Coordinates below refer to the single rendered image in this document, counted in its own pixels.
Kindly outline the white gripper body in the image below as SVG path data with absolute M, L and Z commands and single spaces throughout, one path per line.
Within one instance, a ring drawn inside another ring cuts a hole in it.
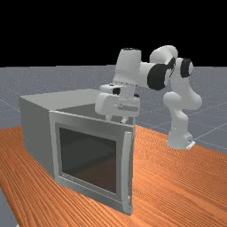
M 101 92 L 96 100 L 95 112 L 102 115 L 136 117 L 139 114 L 140 98 L 121 98 Z

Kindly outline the grey microwave door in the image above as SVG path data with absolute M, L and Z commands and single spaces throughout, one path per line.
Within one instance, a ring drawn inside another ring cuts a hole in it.
M 56 182 L 132 215 L 135 120 L 71 110 L 51 111 L 50 124 Z

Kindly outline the grey microwave oven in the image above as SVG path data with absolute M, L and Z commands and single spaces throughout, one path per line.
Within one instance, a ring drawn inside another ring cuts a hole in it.
M 98 90 L 69 90 L 19 97 L 21 125 L 27 151 L 50 174 L 56 161 L 52 156 L 50 112 L 60 111 L 63 116 L 75 114 L 76 122 L 84 117 L 98 118 L 95 101 Z M 61 122 L 57 140 L 60 146 L 62 171 L 70 176 L 97 165 L 107 157 L 106 140 L 77 132 L 74 126 Z

